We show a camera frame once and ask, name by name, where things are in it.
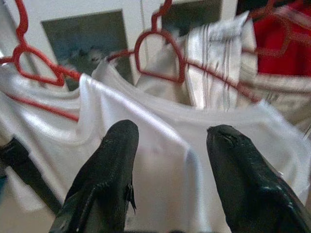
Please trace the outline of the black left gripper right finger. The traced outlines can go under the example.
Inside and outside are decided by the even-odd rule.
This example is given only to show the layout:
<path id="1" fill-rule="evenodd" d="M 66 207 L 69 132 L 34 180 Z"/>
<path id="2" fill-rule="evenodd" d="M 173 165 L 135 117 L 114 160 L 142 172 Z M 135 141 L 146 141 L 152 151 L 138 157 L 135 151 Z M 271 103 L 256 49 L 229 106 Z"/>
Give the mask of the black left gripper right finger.
<path id="1" fill-rule="evenodd" d="M 206 147 L 233 233 L 309 233 L 311 216 L 252 140 L 229 125 L 207 129 Z"/>

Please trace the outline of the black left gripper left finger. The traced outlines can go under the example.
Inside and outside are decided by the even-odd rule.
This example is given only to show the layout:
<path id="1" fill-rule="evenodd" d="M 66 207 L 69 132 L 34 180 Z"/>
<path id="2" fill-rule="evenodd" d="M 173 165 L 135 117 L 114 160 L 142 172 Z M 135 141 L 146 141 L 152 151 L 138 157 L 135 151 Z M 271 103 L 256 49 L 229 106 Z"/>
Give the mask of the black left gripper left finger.
<path id="1" fill-rule="evenodd" d="M 51 233 L 124 232 L 128 207 L 136 209 L 133 167 L 138 142 L 138 126 L 131 120 L 108 129 L 73 180 Z"/>

